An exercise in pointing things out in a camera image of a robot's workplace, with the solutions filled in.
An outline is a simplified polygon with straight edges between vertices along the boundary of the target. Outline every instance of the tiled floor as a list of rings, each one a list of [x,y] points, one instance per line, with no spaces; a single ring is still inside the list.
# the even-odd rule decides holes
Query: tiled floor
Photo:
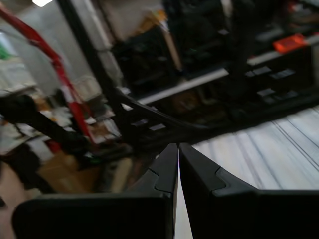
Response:
[[[194,147],[259,189],[319,190],[319,107]],[[178,183],[175,239],[192,239]]]

